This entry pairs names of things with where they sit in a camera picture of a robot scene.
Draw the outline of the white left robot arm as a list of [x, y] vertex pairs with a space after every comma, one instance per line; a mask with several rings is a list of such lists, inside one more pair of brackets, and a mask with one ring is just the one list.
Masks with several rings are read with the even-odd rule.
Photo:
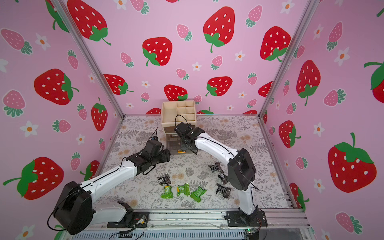
[[108, 223], [111, 227], [138, 225], [132, 207], [122, 201], [101, 206], [97, 200], [117, 185], [140, 174], [149, 173], [157, 164], [170, 161], [171, 153], [158, 140], [147, 141], [136, 154], [124, 157], [120, 164], [93, 179], [66, 184], [51, 213], [64, 229], [76, 235], [90, 225]]

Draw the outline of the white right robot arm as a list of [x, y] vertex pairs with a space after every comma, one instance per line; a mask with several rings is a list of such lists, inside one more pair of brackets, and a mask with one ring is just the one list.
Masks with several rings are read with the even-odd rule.
[[238, 191], [239, 209], [228, 211], [224, 216], [230, 227], [267, 227], [268, 222], [264, 211], [254, 203], [252, 189], [254, 185], [256, 167], [250, 153], [242, 148], [230, 148], [212, 138], [201, 128], [190, 127], [183, 122], [175, 127], [176, 134], [181, 139], [183, 150], [190, 150], [197, 154], [205, 151], [227, 166], [227, 180]]

